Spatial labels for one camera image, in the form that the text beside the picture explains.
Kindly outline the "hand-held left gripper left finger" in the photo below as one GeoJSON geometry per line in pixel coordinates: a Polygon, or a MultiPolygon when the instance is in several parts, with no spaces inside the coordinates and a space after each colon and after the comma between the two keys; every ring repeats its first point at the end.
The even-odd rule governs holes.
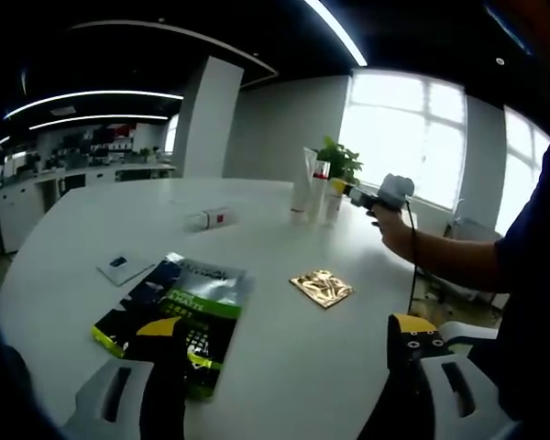
{"type": "Polygon", "coordinates": [[[183,439],[186,332],[179,317],[145,324],[75,397],[77,439],[183,439]]]}

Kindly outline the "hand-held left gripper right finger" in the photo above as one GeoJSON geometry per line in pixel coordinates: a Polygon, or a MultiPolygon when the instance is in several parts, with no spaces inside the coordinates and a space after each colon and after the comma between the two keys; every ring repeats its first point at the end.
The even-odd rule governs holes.
{"type": "Polygon", "coordinates": [[[425,438],[507,439],[520,426],[501,408],[490,378],[423,318],[389,317],[387,364],[425,438]]]}

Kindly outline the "person's right hand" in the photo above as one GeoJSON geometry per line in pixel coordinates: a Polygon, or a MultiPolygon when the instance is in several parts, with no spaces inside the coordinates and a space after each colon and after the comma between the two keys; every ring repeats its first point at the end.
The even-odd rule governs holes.
{"type": "Polygon", "coordinates": [[[402,214],[380,204],[375,204],[371,213],[381,232],[383,244],[402,259],[414,263],[414,232],[403,222],[402,214]]]}

